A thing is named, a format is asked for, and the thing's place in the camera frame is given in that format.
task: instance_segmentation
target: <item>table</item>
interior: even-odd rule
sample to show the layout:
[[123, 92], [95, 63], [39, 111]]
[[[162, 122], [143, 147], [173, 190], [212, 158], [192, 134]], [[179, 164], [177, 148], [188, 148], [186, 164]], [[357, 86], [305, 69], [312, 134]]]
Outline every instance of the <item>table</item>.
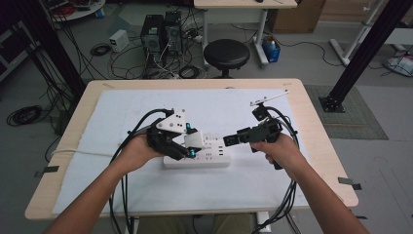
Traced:
[[75, 20], [75, 19], [86, 17], [90, 14], [93, 14], [93, 13], [97, 12], [99, 9], [103, 8], [105, 2], [106, 2], [106, 0], [98, 0], [96, 2], [92, 1], [91, 8], [89, 10], [87, 10], [87, 11], [75, 10], [75, 12], [72, 15], [67, 16], [67, 17], [54, 16], [53, 21], [54, 22], [63, 22], [63, 21]]
[[268, 9], [289, 9], [297, 7], [295, 0], [264, 0], [258, 3], [255, 0], [194, 0], [195, 8], [204, 9], [203, 50], [207, 46], [207, 9], [262, 9], [257, 36], [253, 39], [255, 50], [260, 59], [261, 67], [269, 62], [262, 49], [262, 34]]
[[[94, 107], [103, 90], [180, 90], [183, 89], [288, 89], [287, 96], [300, 135], [306, 144], [312, 165], [344, 204], [354, 207], [357, 195], [353, 188], [338, 182], [337, 177], [347, 177], [334, 148], [319, 120], [316, 111], [297, 79], [220, 79], [220, 80], [141, 80], [141, 81], [92, 81], [82, 96], [75, 113], [57, 147], [76, 148]], [[51, 219], [66, 168], [73, 153], [56, 154], [49, 167], [59, 166], [54, 173], [45, 173], [27, 206], [25, 216], [29, 219]]]

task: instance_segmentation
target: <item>power strip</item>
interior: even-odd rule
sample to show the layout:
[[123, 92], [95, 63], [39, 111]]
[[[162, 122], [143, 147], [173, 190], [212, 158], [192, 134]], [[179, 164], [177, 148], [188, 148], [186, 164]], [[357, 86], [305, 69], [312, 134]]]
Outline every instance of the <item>power strip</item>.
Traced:
[[230, 166], [231, 157], [230, 152], [224, 145], [222, 138], [209, 139], [205, 137], [205, 147], [197, 152], [195, 158], [184, 158], [179, 161], [164, 157], [164, 165], [171, 169], [185, 169], [185, 168], [226, 168]]

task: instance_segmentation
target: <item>cardboard box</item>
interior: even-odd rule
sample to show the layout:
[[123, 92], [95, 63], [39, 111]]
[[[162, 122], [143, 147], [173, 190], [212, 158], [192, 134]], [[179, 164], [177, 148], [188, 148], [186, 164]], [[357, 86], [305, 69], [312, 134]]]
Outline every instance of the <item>cardboard box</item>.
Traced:
[[[276, 48], [274, 50], [271, 48], [272, 41], [274, 41], [276, 44]], [[264, 37], [264, 39], [262, 40], [262, 49], [264, 50], [268, 62], [277, 62], [279, 60], [281, 48], [274, 37]]]
[[269, 12], [267, 24], [277, 33], [312, 33], [316, 29], [325, 0], [303, 0], [294, 9]]

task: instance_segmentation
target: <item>white box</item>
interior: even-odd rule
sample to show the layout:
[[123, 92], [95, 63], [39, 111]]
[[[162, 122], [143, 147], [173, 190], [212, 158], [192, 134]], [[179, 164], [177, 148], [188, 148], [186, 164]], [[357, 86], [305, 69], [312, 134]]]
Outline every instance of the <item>white box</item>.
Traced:
[[109, 41], [114, 52], [121, 52], [130, 43], [127, 31], [122, 29], [113, 34]]

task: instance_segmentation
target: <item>cabinet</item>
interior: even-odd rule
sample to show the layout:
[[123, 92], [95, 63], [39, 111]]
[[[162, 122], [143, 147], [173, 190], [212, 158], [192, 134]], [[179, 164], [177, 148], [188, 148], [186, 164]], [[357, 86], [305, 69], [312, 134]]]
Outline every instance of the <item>cabinet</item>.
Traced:
[[6, 26], [0, 28], [0, 82], [27, 57], [25, 48], [35, 49], [33, 38], [21, 21], [16, 29], [17, 35]]

